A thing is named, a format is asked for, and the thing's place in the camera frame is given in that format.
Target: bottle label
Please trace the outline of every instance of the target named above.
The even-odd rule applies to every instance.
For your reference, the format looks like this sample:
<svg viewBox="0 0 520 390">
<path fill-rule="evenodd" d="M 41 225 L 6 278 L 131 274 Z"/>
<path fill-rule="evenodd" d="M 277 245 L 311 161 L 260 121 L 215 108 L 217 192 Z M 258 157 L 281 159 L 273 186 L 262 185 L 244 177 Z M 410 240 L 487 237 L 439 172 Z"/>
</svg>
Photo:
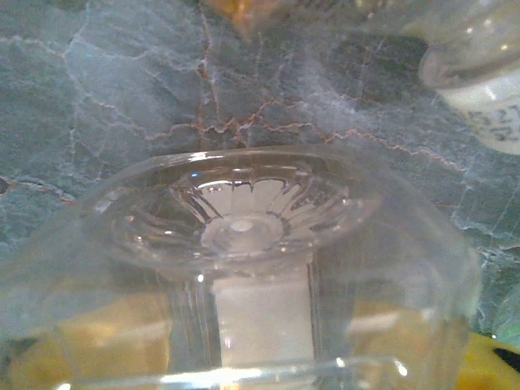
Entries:
<svg viewBox="0 0 520 390">
<path fill-rule="evenodd" d="M 467 123 L 484 143 L 516 144 L 520 149 L 520 103 L 506 106 L 481 107 L 462 112 Z"/>
<path fill-rule="evenodd" d="M 483 144 L 520 154 L 520 68 L 478 84 L 437 92 Z"/>
</svg>

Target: glass bottle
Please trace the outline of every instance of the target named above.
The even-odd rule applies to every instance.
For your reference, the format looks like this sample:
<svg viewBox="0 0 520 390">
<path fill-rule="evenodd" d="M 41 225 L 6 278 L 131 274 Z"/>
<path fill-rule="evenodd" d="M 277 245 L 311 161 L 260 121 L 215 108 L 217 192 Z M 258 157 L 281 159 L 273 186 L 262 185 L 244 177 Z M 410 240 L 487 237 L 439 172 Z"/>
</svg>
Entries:
<svg viewBox="0 0 520 390">
<path fill-rule="evenodd" d="M 419 75 L 487 146 L 520 154 L 518 0 L 206 0 L 246 37 L 287 18 L 428 44 Z"/>
<path fill-rule="evenodd" d="M 479 265 L 354 150 L 129 167 L 0 265 L 0 388 L 450 389 Z"/>
</svg>

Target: marble surface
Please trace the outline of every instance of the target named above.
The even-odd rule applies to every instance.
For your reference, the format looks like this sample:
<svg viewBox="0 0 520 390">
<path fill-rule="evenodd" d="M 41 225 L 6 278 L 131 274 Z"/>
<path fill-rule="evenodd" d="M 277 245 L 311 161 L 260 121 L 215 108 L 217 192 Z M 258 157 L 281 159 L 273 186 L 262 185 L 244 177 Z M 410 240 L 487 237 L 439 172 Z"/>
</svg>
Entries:
<svg viewBox="0 0 520 390">
<path fill-rule="evenodd" d="M 478 327 L 520 273 L 520 157 L 480 145 L 417 69 L 425 46 L 278 28 L 242 41 L 196 0 L 0 2 L 0 258 L 150 156 L 298 143 L 376 153 L 480 253 Z"/>
</svg>

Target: glass jar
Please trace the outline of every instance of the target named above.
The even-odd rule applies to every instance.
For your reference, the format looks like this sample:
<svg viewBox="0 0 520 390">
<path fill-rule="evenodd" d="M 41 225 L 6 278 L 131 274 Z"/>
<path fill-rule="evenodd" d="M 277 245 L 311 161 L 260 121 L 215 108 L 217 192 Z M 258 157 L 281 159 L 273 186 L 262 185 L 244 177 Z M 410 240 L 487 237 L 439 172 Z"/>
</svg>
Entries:
<svg viewBox="0 0 520 390">
<path fill-rule="evenodd" d="M 428 44 L 419 75 L 485 145 L 520 154 L 518 0 L 206 0 L 245 36 L 287 18 Z"/>
<path fill-rule="evenodd" d="M 450 389 L 479 265 L 351 149 L 125 169 L 0 265 L 0 388 Z"/>
</svg>

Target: gray marble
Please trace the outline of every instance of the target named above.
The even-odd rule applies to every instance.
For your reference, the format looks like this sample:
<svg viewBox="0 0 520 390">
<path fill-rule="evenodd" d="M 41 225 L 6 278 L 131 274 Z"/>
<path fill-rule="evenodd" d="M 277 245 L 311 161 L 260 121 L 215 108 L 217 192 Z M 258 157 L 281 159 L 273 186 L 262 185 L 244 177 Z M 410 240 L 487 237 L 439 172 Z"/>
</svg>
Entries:
<svg viewBox="0 0 520 390">
<path fill-rule="evenodd" d="M 417 77 L 414 40 L 277 28 L 242 41 L 195 0 L 0 1 L 0 257 L 150 156 L 297 143 L 377 153 L 480 253 L 478 328 L 520 272 L 519 157 Z"/>
</svg>

